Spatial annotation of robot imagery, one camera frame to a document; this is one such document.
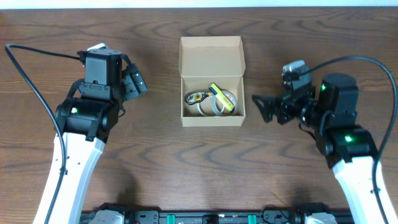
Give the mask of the cardboard box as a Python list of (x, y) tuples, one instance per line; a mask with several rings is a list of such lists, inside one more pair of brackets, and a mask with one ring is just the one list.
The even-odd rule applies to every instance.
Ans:
[[(184, 127), (241, 126), (246, 118), (244, 79), (246, 69), (240, 36), (182, 37), (180, 39), (179, 72), (181, 81), (181, 121)], [(235, 116), (215, 116), (212, 98), (200, 104), (208, 116), (202, 116), (197, 103), (188, 105), (185, 95), (193, 91), (218, 88), (230, 91), (238, 100)]]

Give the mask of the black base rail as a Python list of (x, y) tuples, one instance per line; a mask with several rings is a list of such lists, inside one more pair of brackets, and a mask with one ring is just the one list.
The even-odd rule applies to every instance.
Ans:
[(324, 203), (305, 203), (294, 208), (266, 205), (261, 210), (161, 211), (134, 210), (104, 203), (92, 212), (83, 212), (78, 223), (120, 224), (353, 224), (348, 209), (333, 210)]

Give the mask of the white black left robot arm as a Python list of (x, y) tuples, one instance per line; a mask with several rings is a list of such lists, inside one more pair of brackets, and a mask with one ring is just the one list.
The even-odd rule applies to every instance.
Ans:
[(95, 165), (110, 130), (125, 114), (124, 102), (147, 86), (136, 64), (118, 50), (98, 44), (80, 51), (85, 77), (57, 106), (62, 134), (55, 137), (49, 176), (34, 223), (78, 223)]

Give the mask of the white tape roll purple print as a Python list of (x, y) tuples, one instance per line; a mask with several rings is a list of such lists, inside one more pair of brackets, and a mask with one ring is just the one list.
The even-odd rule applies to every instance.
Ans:
[[(215, 114), (215, 116), (223, 116), (223, 111), (225, 109), (225, 106), (222, 107), (222, 109), (220, 110), (217, 106), (217, 98), (214, 96), (214, 94), (212, 94), (211, 92), (208, 92), (204, 95), (204, 98), (212, 98), (212, 103), (211, 103), (211, 108)], [(198, 112), (202, 115), (202, 116), (208, 116), (201, 108), (201, 104), (197, 103), (197, 109)]]

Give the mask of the clear brown packing tape roll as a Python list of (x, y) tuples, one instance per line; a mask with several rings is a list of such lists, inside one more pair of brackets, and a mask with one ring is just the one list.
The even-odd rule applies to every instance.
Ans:
[(234, 111), (233, 112), (228, 112), (228, 111), (224, 112), (224, 110), (226, 110), (226, 108), (223, 105), (222, 105), (222, 109), (219, 109), (218, 104), (217, 104), (218, 99), (215, 96), (213, 96), (212, 97), (212, 105), (211, 105), (213, 112), (217, 116), (235, 116), (236, 113), (238, 112), (237, 98), (230, 91), (222, 90), (221, 92), (234, 105)]

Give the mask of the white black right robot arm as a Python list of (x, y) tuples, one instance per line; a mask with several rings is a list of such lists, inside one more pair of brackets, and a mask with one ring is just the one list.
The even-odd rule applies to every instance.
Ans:
[(298, 119), (312, 128), (317, 148), (343, 189), (355, 223), (397, 223), (381, 168), (373, 165), (378, 154), (371, 133), (356, 124), (358, 87), (354, 77), (331, 73), (324, 76), (318, 98), (311, 79), (299, 80), (279, 96), (253, 95), (265, 122), (279, 124)]

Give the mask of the black yellow correction tape dispenser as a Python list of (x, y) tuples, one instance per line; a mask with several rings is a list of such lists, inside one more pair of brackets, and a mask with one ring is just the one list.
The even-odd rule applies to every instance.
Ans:
[(188, 105), (194, 105), (196, 103), (201, 103), (209, 96), (213, 96), (212, 92), (210, 91), (193, 91), (185, 95), (185, 102)]

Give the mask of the yellow highlighter marker black cap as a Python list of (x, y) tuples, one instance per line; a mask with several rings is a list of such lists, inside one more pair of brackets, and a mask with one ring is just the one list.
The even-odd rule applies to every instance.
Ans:
[(218, 88), (215, 83), (212, 83), (209, 86), (209, 90), (229, 112), (234, 111), (235, 107), (232, 102), (230, 102), (230, 100), (223, 94), (223, 92)]

